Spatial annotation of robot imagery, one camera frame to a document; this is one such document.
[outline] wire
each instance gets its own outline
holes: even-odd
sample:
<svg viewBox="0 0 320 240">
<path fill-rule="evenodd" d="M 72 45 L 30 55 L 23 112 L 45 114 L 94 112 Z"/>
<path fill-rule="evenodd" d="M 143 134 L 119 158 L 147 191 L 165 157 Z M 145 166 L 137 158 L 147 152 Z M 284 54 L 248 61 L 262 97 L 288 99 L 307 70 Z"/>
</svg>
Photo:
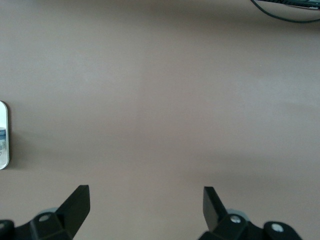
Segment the wire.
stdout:
<svg viewBox="0 0 320 240">
<path fill-rule="evenodd" d="M 315 22 L 320 22 L 320 18 L 319 19 L 314 19 L 314 20 L 307 20 L 307 21 L 297 21 L 297 20 L 291 20 L 291 19 L 287 19 L 284 17 L 280 17 L 280 16 L 276 16 L 273 15 L 272 13 L 264 10 L 257 2 L 256 0 L 250 0 L 261 12 L 263 12 L 264 14 L 267 14 L 268 16 L 275 18 L 275 19 L 279 19 L 282 21 L 286 21 L 289 23 L 294 23 L 294 24 L 310 24 L 310 23 L 315 23 Z"/>
</svg>

